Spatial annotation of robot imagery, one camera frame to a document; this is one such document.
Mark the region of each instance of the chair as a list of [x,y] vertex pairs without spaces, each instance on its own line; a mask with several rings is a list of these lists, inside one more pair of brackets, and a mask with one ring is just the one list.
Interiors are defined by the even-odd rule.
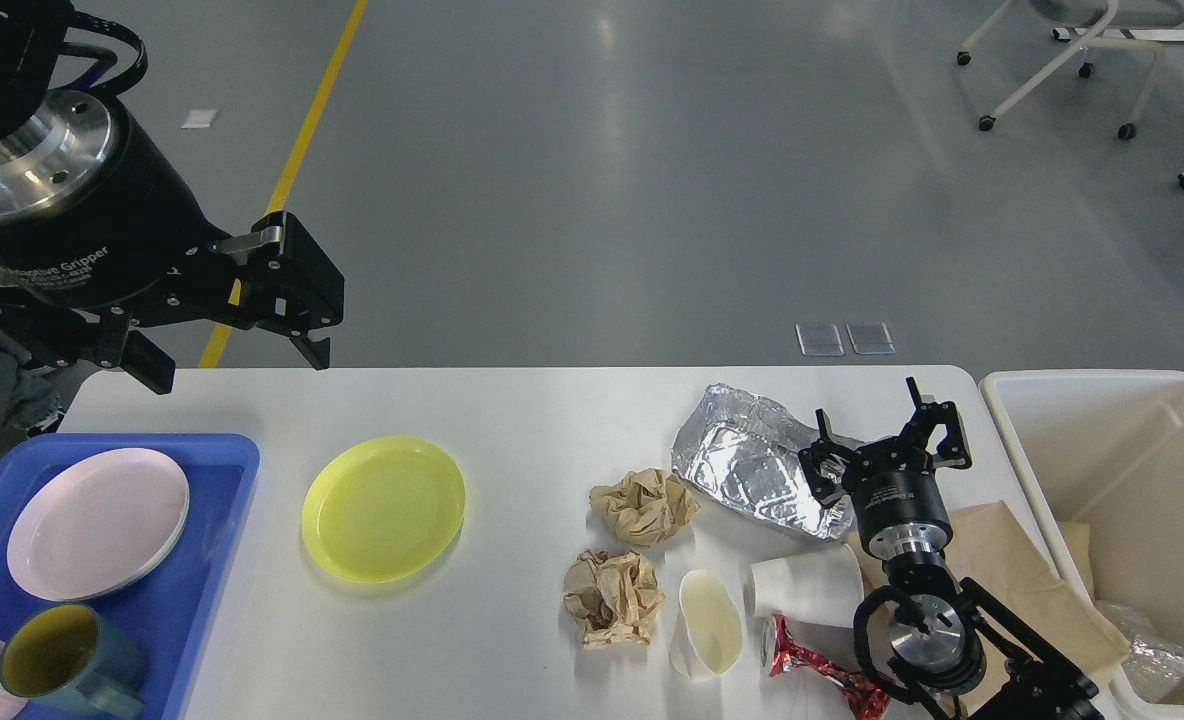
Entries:
[[[1054,70],[1062,68],[1081,51],[1089,51],[1090,47],[1147,50],[1153,54],[1148,77],[1144,78],[1144,86],[1139,91],[1139,99],[1135,101],[1135,109],[1131,111],[1130,118],[1117,131],[1117,136],[1121,140],[1134,137],[1137,134],[1135,123],[1139,122],[1144,105],[1148,102],[1156,73],[1165,64],[1165,49],[1159,41],[1137,40],[1137,38],[1131,37],[1130,32],[1138,28],[1176,27],[1184,20],[1183,6],[1178,4],[1178,0],[1027,0],[1027,2],[1049,22],[1068,28],[1068,32],[1072,33],[1072,41],[1068,41],[1068,46],[1063,49],[1062,53],[1037,70],[1035,76],[997,105],[991,114],[980,117],[979,129],[990,131],[995,127],[996,120],[1002,118],[1002,115],[1017,105],[1018,101],[1035,90],[1044,78],[1050,77]],[[970,51],[974,45],[1018,4],[1019,0],[1005,0],[1004,5],[984,20],[984,24],[963,43],[961,51],[957,53],[957,64],[969,65]],[[1076,28],[1086,30],[1079,33]],[[1122,31],[1122,37],[1103,37],[1103,32],[1108,28]],[[1077,73],[1082,78],[1089,78],[1094,73],[1094,64],[1082,63]]]

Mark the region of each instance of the crumpled aluminum foil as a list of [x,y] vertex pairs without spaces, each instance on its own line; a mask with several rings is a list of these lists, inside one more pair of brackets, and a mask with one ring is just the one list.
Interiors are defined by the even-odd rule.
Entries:
[[1184,647],[1160,637],[1141,610],[1101,600],[1094,606],[1130,641],[1121,663],[1130,687],[1144,702],[1163,701],[1184,679]]
[[810,495],[797,459],[797,451],[817,438],[819,430],[778,401],[713,384],[676,433],[673,468],[732,510],[806,536],[841,539],[854,520],[849,497],[824,509]]

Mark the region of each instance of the crumpled paper ball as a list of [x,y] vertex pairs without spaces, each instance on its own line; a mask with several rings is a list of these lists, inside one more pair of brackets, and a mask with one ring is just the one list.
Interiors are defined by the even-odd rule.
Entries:
[[699,512],[680,475],[662,470],[629,472],[619,484],[592,488],[588,501],[616,538],[639,547],[675,536]]
[[662,606],[655,566],[636,551],[610,557],[585,549],[565,571],[565,611],[583,630],[583,647],[650,644],[650,625]]

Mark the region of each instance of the white bin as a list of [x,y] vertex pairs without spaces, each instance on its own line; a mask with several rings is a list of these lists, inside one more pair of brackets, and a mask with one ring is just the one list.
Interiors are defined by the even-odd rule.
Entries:
[[[1184,645],[1184,373],[1035,369],[980,387],[1058,573],[1085,592],[1055,516],[1089,523],[1100,600]],[[1184,719],[1184,679],[1163,705],[1121,671],[1112,692],[1131,715]]]

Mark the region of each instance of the yellow plastic plate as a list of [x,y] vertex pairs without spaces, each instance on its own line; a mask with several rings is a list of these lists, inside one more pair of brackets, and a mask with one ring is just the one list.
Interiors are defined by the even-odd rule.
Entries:
[[327,573],[386,583],[433,561],[463,523],[459,467],[416,437],[381,437],[330,461],[303,501],[303,542]]

